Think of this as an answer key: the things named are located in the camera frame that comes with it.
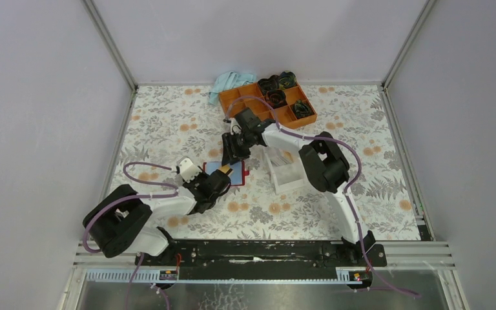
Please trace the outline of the gold credit card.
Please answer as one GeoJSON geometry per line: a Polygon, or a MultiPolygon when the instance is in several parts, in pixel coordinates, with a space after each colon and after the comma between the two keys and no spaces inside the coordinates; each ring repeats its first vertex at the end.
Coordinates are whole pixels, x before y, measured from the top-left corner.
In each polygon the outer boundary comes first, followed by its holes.
{"type": "Polygon", "coordinates": [[[230,175],[233,172],[233,169],[229,165],[221,166],[218,170],[225,175],[230,175]]]}

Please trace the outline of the red leather card holder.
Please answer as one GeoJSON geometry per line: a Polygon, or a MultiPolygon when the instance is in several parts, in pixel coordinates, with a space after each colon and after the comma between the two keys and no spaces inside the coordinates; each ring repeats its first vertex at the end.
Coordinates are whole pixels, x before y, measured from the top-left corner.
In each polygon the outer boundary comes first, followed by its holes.
{"type": "MultiPolygon", "coordinates": [[[[203,170],[207,174],[211,174],[215,170],[218,170],[222,164],[219,161],[208,161],[203,164],[203,170]]],[[[232,172],[229,174],[232,186],[244,186],[245,179],[249,175],[249,171],[246,169],[245,162],[239,161],[230,166],[232,172]]]]}

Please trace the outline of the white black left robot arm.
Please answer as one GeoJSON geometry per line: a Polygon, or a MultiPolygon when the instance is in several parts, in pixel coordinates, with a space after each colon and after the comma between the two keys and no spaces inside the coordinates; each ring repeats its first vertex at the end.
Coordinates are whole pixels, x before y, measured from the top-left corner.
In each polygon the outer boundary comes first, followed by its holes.
{"type": "Polygon", "coordinates": [[[130,185],[120,185],[85,216],[84,250],[107,258],[132,251],[149,255],[158,265],[171,263],[177,242],[155,221],[212,209],[230,189],[232,171],[228,166],[211,174],[201,171],[172,192],[157,194],[138,194],[130,185]]]}

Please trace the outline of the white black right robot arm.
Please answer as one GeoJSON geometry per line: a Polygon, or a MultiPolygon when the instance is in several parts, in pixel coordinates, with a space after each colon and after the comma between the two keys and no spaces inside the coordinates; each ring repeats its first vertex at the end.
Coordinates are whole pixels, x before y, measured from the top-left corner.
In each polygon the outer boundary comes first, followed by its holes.
{"type": "Polygon", "coordinates": [[[362,173],[362,162],[355,154],[358,170],[350,177],[350,164],[342,152],[342,149],[353,152],[352,147],[326,131],[308,136],[292,131],[272,118],[261,120],[249,108],[235,115],[230,129],[222,134],[222,142],[222,165],[246,160],[255,145],[298,156],[308,182],[324,194],[339,221],[341,241],[347,245],[344,249],[347,262],[360,266],[369,259],[375,237],[363,226],[351,192],[351,186],[362,173]]]}

